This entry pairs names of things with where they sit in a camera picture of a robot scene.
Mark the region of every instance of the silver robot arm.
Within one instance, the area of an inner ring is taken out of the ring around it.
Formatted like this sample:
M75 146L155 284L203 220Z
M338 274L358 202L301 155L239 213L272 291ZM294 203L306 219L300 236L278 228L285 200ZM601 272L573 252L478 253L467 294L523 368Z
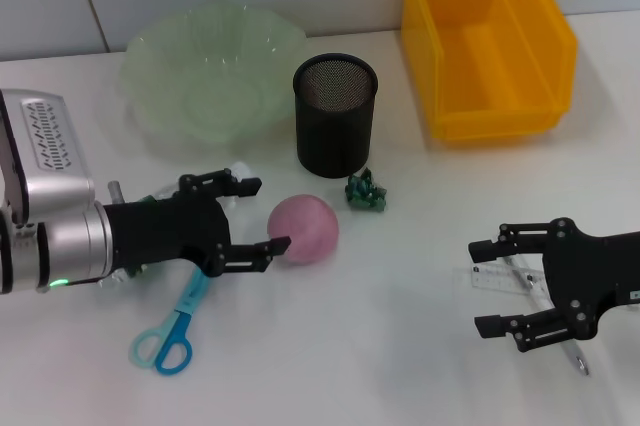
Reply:
M0 90L0 293L95 282L125 266L183 258L207 276L263 272L289 238L232 245L221 196L252 196L257 178L185 175L172 198L102 205L63 98Z

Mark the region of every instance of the white table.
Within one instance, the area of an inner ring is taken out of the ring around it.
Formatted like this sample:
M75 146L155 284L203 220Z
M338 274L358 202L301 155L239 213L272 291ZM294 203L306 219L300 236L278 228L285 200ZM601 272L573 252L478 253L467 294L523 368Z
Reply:
M242 148L163 158L116 91L122 54L0 64L0 87L64 96L100 200L110 179L133 200L241 159L264 186L234 211L236 241L263 239L271 209L297 193L325 198L341 226L326 264L218 279L189 329L193 361L172 378L135 368L127 350L173 308L188 267L118 291L0 298L3 424L637 424L640 313L607 313L581 343L589 379L557 345L520 354L473 326L530 311L524 297L470 286L467 243L500 223L566 215L596 235L640 230L640 12L570 21L581 43L571 113L502 148L425 145L397 33L311 41L379 76L370 166L390 191L383 215L349 211L343 181L298 164L291 122Z

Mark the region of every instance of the scissors blade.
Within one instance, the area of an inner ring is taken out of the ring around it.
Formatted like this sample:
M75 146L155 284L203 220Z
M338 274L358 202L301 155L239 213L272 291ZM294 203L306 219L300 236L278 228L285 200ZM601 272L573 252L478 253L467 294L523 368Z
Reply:
M192 314L207 293L209 282L210 279L196 268L191 275L189 284L184 288L178 304L176 304L175 311L189 315Z

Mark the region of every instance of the scissors handle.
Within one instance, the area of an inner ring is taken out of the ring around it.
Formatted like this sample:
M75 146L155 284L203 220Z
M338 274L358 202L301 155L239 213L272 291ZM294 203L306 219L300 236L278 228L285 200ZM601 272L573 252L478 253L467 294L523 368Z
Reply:
M193 356L193 349L191 348L191 343L187 339L187 328L189 327L189 323L191 322L191 315L187 313L177 313L179 315L178 320L176 321L173 329L169 333L169 337L160 348L158 355L156 357L155 365L158 373L163 376L171 376L173 374L178 374L184 368L189 365L191 362L191 356ZM173 368L165 368L162 366L165 359L167 359L167 355L171 348L176 345L182 345L185 348L186 356L182 360L182 362Z
M167 338L170 336L178 319L180 319L180 313L174 311L167 316L167 319L165 319L157 328L147 329L136 336L131 343L131 348L129 349L129 360L140 368L152 367L156 362L158 354L160 354L162 346L167 342ZM142 357L140 354L140 346L151 338L157 338L153 351L150 355Z

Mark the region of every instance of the robot vent grille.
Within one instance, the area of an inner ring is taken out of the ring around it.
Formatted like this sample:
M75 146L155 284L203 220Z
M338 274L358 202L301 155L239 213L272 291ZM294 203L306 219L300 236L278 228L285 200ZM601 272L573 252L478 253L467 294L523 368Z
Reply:
M40 167L64 171L71 166L71 161L56 119L55 108L45 102L26 103L24 107Z

